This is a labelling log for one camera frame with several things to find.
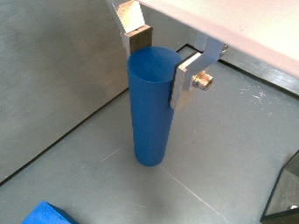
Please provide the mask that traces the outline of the gripper 1 metal left finger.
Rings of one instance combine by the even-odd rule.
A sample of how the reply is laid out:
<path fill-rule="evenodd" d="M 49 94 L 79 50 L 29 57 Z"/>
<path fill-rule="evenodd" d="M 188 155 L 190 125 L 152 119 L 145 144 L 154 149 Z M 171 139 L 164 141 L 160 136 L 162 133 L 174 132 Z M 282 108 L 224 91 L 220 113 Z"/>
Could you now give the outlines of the gripper 1 metal left finger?
<path fill-rule="evenodd" d="M 117 28 L 125 55 L 152 45 L 152 27 L 145 24 L 140 3 L 136 0 L 105 0 Z"/>

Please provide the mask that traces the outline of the gripper 1 metal right finger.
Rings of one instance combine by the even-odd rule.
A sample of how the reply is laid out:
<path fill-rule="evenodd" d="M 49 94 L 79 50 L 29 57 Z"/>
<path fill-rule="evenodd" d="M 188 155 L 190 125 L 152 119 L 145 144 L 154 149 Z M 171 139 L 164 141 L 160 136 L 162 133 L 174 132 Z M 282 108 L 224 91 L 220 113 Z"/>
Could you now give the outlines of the gripper 1 metal right finger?
<path fill-rule="evenodd" d="M 182 56 L 172 81 L 172 95 L 170 106 L 174 110 L 182 108 L 192 98 L 192 90 L 207 90 L 212 84 L 212 76 L 207 73 L 208 67 L 220 59 L 227 51 L 227 45 L 198 33 L 194 45 L 186 44 L 178 53 Z"/>

